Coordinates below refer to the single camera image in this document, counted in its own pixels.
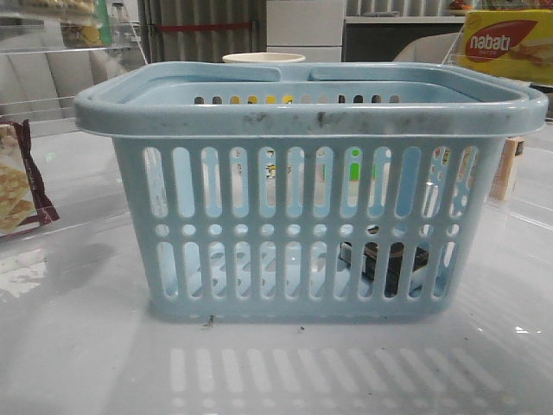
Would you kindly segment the white cabinet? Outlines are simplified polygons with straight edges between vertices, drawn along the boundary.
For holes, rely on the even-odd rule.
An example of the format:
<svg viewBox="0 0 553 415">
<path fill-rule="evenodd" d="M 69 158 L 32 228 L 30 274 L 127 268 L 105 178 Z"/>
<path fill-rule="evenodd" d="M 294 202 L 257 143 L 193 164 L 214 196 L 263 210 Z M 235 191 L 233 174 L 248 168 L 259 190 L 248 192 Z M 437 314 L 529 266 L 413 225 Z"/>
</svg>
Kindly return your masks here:
<svg viewBox="0 0 553 415">
<path fill-rule="evenodd" d="M 345 1 L 269 1 L 267 50 L 301 54 L 312 62 L 340 62 L 345 17 Z"/>
</svg>

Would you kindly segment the clear acrylic display shelf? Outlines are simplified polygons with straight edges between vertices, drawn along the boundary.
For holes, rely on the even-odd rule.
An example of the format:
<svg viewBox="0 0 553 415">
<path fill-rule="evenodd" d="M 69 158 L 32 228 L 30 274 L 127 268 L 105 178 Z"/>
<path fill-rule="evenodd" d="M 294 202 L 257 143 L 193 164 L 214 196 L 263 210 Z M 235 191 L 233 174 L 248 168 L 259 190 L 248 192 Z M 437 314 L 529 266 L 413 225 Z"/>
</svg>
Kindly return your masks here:
<svg viewBox="0 0 553 415">
<path fill-rule="evenodd" d="M 111 26 L 108 46 L 65 40 L 57 22 L 3 19 L 1 121 L 30 122 L 36 136 L 75 129 L 73 98 L 146 64 L 130 23 Z"/>
</svg>

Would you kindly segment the dark tissue pack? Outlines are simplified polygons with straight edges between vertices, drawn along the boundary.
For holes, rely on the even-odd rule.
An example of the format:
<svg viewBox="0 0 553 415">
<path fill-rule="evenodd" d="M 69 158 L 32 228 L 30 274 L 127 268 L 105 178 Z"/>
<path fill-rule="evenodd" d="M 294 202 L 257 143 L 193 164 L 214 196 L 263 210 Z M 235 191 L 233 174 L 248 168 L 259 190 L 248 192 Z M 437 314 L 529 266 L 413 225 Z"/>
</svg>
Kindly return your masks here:
<svg viewBox="0 0 553 415">
<path fill-rule="evenodd" d="M 376 281 L 378 258 L 381 244 L 374 239 L 369 239 L 363 247 L 362 258 L 359 260 L 359 278 L 355 287 L 360 297 L 369 297 L 372 294 Z M 393 241 L 388 247 L 388 258 L 385 261 L 384 295 L 395 297 L 399 291 L 399 285 L 403 280 L 410 278 L 409 292 L 416 296 L 423 287 L 423 280 L 429 265 L 429 248 L 427 242 L 416 246 L 414 256 L 410 261 L 411 273 L 404 272 L 403 265 L 406 262 L 406 247 L 400 241 Z"/>
</svg>

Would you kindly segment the beige wafer biscuit box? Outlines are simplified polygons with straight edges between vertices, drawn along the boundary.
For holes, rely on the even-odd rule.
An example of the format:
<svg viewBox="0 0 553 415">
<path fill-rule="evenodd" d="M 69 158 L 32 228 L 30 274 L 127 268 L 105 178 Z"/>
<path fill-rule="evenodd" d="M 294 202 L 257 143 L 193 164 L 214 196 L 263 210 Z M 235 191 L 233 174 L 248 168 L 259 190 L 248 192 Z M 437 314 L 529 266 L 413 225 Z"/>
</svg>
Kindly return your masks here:
<svg viewBox="0 0 553 415">
<path fill-rule="evenodd" d="M 523 137 L 509 137 L 505 140 L 489 193 L 489 197 L 495 201 L 508 200 L 515 189 L 519 161 L 524 154 L 524 142 Z"/>
</svg>

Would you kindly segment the yellow nabati wafer box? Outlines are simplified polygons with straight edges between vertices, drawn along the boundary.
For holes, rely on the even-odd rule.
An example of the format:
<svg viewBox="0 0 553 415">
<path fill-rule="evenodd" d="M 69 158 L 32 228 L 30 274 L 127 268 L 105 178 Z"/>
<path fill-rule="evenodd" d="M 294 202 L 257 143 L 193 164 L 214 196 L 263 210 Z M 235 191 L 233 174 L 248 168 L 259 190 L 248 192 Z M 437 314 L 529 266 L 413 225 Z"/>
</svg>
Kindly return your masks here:
<svg viewBox="0 0 553 415">
<path fill-rule="evenodd" d="M 468 13 L 456 63 L 493 76 L 550 85 L 552 11 Z"/>
</svg>

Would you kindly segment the maroon cracker snack bag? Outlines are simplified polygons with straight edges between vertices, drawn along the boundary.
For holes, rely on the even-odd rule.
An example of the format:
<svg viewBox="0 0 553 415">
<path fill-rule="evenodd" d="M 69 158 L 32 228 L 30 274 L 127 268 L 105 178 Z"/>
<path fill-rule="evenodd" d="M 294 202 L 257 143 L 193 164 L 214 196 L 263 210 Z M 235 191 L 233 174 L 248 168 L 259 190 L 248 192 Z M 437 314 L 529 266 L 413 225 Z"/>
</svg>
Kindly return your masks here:
<svg viewBox="0 0 553 415">
<path fill-rule="evenodd" d="M 30 232 L 60 216 L 31 154 L 29 122 L 1 123 L 1 238 Z"/>
</svg>

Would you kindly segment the green cartoon snack package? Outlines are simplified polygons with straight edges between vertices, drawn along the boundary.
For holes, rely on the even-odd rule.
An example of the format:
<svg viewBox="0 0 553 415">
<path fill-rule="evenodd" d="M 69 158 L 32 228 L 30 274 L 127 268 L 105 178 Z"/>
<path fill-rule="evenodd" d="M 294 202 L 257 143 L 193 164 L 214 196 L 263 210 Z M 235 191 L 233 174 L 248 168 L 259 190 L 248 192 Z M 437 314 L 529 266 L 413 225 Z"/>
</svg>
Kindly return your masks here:
<svg viewBox="0 0 553 415">
<path fill-rule="evenodd" d="M 109 47 L 112 35 L 106 1 L 67 1 L 60 32 L 67 48 Z"/>
</svg>

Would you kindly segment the white paper cup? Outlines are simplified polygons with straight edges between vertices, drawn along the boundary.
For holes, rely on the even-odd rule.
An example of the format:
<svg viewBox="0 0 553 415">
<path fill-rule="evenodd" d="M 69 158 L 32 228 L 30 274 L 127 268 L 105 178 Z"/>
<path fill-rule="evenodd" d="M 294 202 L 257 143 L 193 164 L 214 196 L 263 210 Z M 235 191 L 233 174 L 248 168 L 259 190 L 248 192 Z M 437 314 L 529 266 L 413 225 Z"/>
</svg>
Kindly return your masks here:
<svg viewBox="0 0 553 415">
<path fill-rule="evenodd" d="M 222 57 L 224 63 L 232 64 L 291 64 L 304 62 L 305 60 L 306 57 L 302 54 L 279 52 L 227 54 Z"/>
</svg>

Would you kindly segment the light blue plastic basket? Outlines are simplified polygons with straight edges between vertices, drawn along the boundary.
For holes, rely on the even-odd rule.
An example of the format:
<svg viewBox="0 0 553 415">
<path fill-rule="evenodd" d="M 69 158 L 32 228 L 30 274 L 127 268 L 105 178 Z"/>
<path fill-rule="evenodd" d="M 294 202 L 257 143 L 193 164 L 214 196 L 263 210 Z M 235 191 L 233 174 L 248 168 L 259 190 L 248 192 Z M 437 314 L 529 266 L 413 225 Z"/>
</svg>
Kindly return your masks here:
<svg viewBox="0 0 553 415">
<path fill-rule="evenodd" d="M 154 86 L 74 100 L 110 137 L 154 307 L 169 316 L 419 317 L 446 309 L 505 140 L 543 127 L 548 100 L 409 103 L 308 79 Z M 364 244 L 381 244 L 369 297 Z M 423 287 L 384 295 L 388 247 L 430 245 Z"/>
</svg>

